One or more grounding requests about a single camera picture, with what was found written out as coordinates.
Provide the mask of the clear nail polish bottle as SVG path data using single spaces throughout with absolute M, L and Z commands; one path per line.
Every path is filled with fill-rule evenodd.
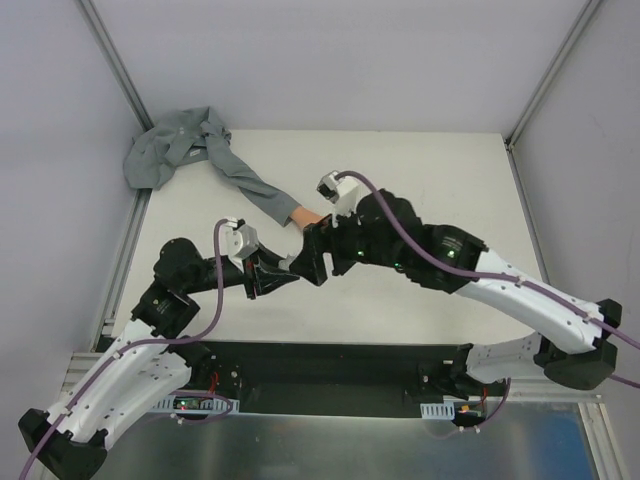
M 278 268 L 284 271 L 289 271 L 295 259 L 295 256 L 288 255 L 286 258 L 283 258 L 278 262 Z

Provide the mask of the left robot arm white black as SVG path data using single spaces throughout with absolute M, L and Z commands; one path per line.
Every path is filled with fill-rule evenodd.
M 153 282 L 132 319 L 76 383 L 46 410 L 30 409 L 18 428 L 30 456 L 26 478 L 40 462 L 59 479 L 90 479 L 109 450 L 154 405 L 187 386 L 210 380 L 203 335 L 184 335 L 199 312 L 193 294 L 241 285 L 254 299 L 298 280 L 292 257 L 283 258 L 242 229 L 231 232 L 226 255 L 203 257 L 186 238 L 168 241 L 153 267 Z

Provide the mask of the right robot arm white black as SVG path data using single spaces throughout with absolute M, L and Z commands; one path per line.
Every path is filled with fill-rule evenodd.
M 422 288 L 477 301 L 531 328 L 523 338 L 460 346 L 446 369 L 454 394 L 537 376 L 588 391 L 615 371 L 618 350 L 608 338 L 620 324 L 619 303 L 579 300 L 540 282 L 468 232 L 423 223 L 408 200 L 384 189 L 363 197 L 348 215 L 307 226 L 302 250 L 287 268 L 320 286 L 326 255 L 335 276 L 356 264 L 392 268 Z

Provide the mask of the mannequin hand with pink nails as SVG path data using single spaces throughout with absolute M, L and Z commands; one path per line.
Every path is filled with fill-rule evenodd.
M 303 206 L 298 206 L 291 212 L 289 218 L 301 231 L 303 231 L 307 226 L 320 222 L 323 219 L 323 216 L 308 210 Z

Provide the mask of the grey shirt with sleeve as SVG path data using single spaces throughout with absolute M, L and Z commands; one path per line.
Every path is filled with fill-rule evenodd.
M 208 162 L 228 184 L 281 226 L 300 203 L 264 181 L 231 150 L 232 134 L 211 107 L 173 111 L 141 134 L 123 163 L 132 189 L 158 190 L 183 166 Z

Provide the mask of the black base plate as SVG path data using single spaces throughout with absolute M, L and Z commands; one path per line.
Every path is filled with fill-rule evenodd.
M 187 368 L 186 380 L 170 388 L 169 394 L 213 397 L 223 393 L 231 394 L 231 399 L 248 400 L 282 384 L 374 386 L 391 387 L 400 395 L 408 391 L 409 399 L 417 403 L 442 400 L 445 395 L 464 402 L 473 397 L 481 402 L 489 397 L 505 399 L 510 389 L 505 378 L 482 382 L 466 374 L 467 345 L 210 341 L 156 346 L 163 353 L 177 355 Z M 218 420 L 231 415 L 181 416 Z

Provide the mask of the aluminium frame post left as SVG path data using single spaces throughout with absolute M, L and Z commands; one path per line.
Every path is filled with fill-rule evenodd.
M 92 0 L 77 0 L 75 4 L 138 123 L 144 130 L 151 129 L 154 126 L 154 122 L 95 2 Z

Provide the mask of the aluminium frame post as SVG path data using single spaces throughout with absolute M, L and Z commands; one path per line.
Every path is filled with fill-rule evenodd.
M 504 138 L 505 148 L 508 152 L 512 152 L 515 148 L 534 114 L 541 107 L 543 101 L 551 91 L 554 82 L 562 73 L 573 51 L 577 48 L 581 39 L 586 35 L 589 26 L 606 4 L 607 1 L 604 0 L 588 0 L 582 5 L 568 32 L 537 82 L 516 123 Z
M 75 4 L 138 123 L 144 130 L 151 129 L 154 126 L 154 122 L 95 2 L 92 0 L 77 0 Z

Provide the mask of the aluminium frame post right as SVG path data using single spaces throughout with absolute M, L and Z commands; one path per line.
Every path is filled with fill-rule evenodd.
M 508 152 L 512 152 L 515 148 L 534 114 L 541 107 L 543 101 L 551 91 L 554 82 L 562 73 L 573 51 L 577 48 L 581 39 L 586 35 L 589 26 L 606 4 L 607 1 L 604 0 L 588 0 L 582 5 L 568 32 L 537 82 L 516 123 L 504 138 L 505 148 Z

